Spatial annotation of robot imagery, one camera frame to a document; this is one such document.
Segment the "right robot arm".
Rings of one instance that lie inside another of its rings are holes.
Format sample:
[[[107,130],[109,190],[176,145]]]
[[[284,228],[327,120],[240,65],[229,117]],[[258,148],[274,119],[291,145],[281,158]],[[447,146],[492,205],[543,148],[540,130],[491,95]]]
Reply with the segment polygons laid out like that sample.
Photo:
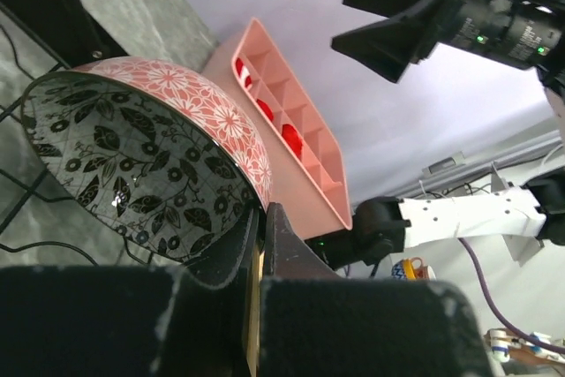
[[[534,69],[564,117],[564,0],[343,0],[380,21],[339,34],[333,50],[389,82],[444,44],[519,70]],[[544,172],[518,187],[431,200],[362,202],[351,230],[307,240],[330,268],[377,265],[431,241],[505,235],[564,242],[564,174]]]

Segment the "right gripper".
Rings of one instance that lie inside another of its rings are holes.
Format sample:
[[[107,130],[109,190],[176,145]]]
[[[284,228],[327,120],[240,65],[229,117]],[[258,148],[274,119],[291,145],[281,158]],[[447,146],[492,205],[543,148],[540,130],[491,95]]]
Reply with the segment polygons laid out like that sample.
[[[519,70],[564,68],[564,0],[343,0],[387,19],[331,48],[391,83],[438,44]]]

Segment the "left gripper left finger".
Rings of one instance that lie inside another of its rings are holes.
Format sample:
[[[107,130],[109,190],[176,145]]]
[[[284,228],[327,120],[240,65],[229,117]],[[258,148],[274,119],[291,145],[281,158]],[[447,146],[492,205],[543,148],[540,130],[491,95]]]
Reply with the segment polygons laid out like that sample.
[[[1,271],[4,376],[248,376],[260,211],[187,266]]]

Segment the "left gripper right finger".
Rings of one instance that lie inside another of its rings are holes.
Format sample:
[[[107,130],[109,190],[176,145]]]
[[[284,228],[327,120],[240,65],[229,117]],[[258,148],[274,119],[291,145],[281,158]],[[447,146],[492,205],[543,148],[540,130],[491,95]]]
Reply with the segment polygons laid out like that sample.
[[[260,283],[262,376],[489,376],[471,305],[454,285],[347,279],[268,207]]]

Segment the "pink floral leaf-pattern bowl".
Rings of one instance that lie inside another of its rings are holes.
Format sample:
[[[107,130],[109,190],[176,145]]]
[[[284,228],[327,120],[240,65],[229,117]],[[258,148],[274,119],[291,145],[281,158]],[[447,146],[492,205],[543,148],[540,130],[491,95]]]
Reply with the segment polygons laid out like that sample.
[[[253,121],[216,84],[162,60],[115,57],[48,73],[21,121],[51,175],[91,215],[177,262],[200,256],[272,175]]]

